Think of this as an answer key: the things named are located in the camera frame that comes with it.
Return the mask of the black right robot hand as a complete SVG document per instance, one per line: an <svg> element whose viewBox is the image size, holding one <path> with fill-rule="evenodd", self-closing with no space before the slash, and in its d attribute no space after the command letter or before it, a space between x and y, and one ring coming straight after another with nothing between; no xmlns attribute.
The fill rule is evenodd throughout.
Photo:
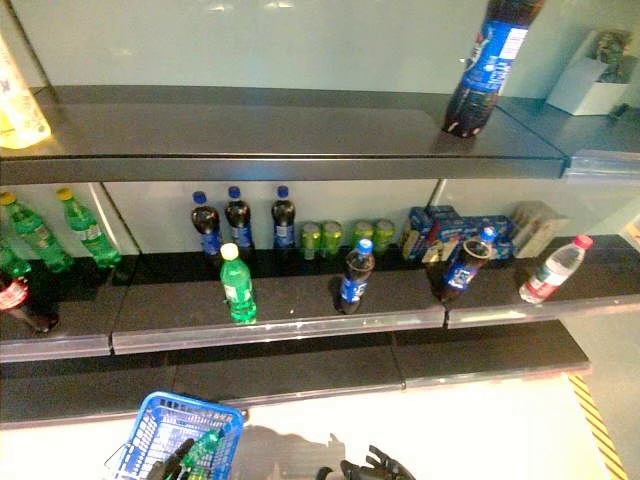
<svg viewBox="0 0 640 480"><path fill-rule="evenodd" d="M368 448L364 465L343 459L339 468L334 470L322 466L316 473L316 480L415 480L416 477L398 460L390 457L374 445Z"/></svg>

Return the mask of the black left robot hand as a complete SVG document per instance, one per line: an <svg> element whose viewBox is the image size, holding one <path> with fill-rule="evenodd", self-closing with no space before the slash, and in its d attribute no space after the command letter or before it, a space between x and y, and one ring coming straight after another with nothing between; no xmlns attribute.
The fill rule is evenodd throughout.
<svg viewBox="0 0 640 480"><path fill-rule="evenodd" d="M181 462L195 444L194 439L185 440L167 459L156 461L147 475L147 480L177 479Z"/></svg>

